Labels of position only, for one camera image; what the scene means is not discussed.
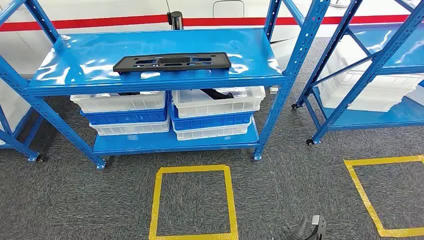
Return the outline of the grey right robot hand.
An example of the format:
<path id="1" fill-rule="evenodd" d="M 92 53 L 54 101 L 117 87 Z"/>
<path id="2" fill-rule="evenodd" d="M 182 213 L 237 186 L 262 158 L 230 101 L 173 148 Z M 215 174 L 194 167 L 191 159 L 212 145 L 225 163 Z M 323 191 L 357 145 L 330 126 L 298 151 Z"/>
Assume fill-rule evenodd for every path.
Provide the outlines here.
<path id="1" fill-rule="evenodd" d="M 313 232 L 307 238 L 303 238 L 305 234 L 305 230 L 306 230 L 306 225 L 307 225 L 307 219 L 304 216 L 302 220 L 300 221 L 300 224 L 298 225 L 298 227 L 295 230 L 284 235 L 282 237 L 282 240 L 313 240 L 316 236 L 315 232 Z"/>

